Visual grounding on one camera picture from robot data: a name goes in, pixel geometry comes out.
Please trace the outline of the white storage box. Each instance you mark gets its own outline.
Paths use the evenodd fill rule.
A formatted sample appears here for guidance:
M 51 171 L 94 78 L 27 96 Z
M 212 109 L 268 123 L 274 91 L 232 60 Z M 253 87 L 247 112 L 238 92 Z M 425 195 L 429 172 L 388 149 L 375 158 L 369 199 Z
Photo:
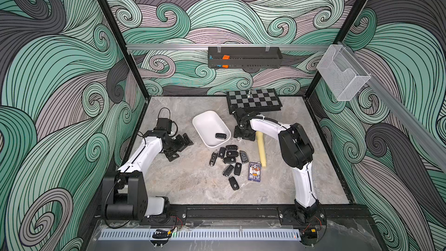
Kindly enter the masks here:
M 232 137 L 230 129 L 213 110 L 208 110 L 195 116 L 192 120 L 192 124 L 209 150 L 214 150 L 223 146 Z M 225 134 L 226 138 L 216 138 L 217 133 Z

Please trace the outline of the grey black car key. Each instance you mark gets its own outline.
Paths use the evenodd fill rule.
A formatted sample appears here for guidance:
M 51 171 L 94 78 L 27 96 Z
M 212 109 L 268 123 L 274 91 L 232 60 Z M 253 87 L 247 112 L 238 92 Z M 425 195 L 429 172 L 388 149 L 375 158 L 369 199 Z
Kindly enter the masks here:
M 239 151 L 239 154 L 240 154 L 240 160 L 241 160 L 242 164 L 249 162 L 249 157 L 245 151 Z

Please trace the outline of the black chrome slim car key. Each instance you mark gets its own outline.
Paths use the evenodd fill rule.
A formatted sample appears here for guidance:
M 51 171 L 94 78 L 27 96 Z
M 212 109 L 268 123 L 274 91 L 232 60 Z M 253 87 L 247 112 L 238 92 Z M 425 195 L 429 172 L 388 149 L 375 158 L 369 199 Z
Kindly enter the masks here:
M 217 161 L 217 158 L 218 158 L 218 152 L 214 151 L 211 154 L 211 158 L 210 158 L 210 161 L 209 161 L 209 166 L 213 167 L 215 165 L 216 161 Z

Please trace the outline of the black flip car key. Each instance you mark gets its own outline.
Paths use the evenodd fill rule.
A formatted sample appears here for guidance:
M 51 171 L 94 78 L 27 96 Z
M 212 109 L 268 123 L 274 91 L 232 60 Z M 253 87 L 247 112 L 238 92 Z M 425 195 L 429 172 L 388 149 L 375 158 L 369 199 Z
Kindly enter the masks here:
M 231 173 L 234 170 L 234 166 L 233 165 L 228 165 L 225 170 L 223 171 L 223 176 L 224 177 L 229 177 L 231 175 Z

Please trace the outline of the black car key lowest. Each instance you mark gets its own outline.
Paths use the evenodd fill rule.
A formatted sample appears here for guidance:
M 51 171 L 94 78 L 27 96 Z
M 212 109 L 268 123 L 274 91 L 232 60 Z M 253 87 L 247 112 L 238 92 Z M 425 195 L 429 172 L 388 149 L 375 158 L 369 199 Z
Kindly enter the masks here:
M 231 176 L 228 181 L 230 182 L 231 188 L 236 191 L 239 189 L 239 184 L 234 176 Z

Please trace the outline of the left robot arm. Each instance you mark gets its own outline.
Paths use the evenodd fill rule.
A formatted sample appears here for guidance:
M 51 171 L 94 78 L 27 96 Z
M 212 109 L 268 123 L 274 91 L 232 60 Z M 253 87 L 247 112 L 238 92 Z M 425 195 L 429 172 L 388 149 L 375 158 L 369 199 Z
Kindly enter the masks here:
M 186 133 L 170 137 L 167 131 L 149 130 L 143 134 L 132 157 L 115 174 L 109 173 L 103 178 L 103 218 L 141 221 L 145 217 L 167 215 L 170 210 L 168 198 L 149 196 L 144 176 L 159 153 L 173 161 L 191 145 L 193 142 Z

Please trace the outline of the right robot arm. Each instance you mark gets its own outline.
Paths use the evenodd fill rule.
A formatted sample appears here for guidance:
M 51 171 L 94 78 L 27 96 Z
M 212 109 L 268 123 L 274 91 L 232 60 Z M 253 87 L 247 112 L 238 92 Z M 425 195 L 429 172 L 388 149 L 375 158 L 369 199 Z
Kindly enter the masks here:
M 257 132 L 261 132 L 279 142 L 282 159 L 293 173 L 297 221 L 302 224 L 310 222 L 320 203 L 312 180 L 314 147 L 302 125 L 281 123 L 259 113 L 235 118 L 235 138 L 252 140 Z

